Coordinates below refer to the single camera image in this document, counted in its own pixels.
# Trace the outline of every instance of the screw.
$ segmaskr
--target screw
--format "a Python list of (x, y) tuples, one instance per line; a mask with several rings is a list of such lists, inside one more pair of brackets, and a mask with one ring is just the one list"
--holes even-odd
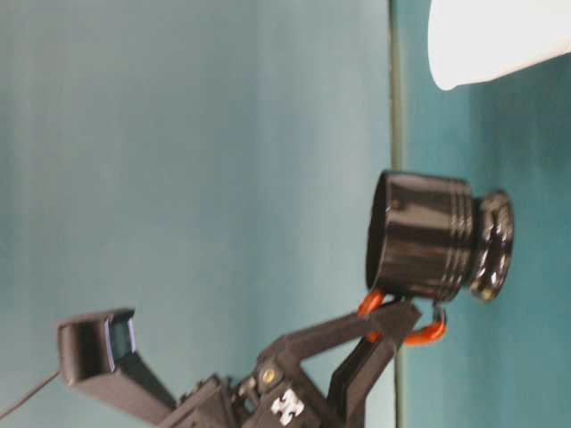
[(276, 379), (276, 371), (273, 368), (268, 368), (261, 376), (261, 380), (266, 384), (274, 382), (274, 379)]

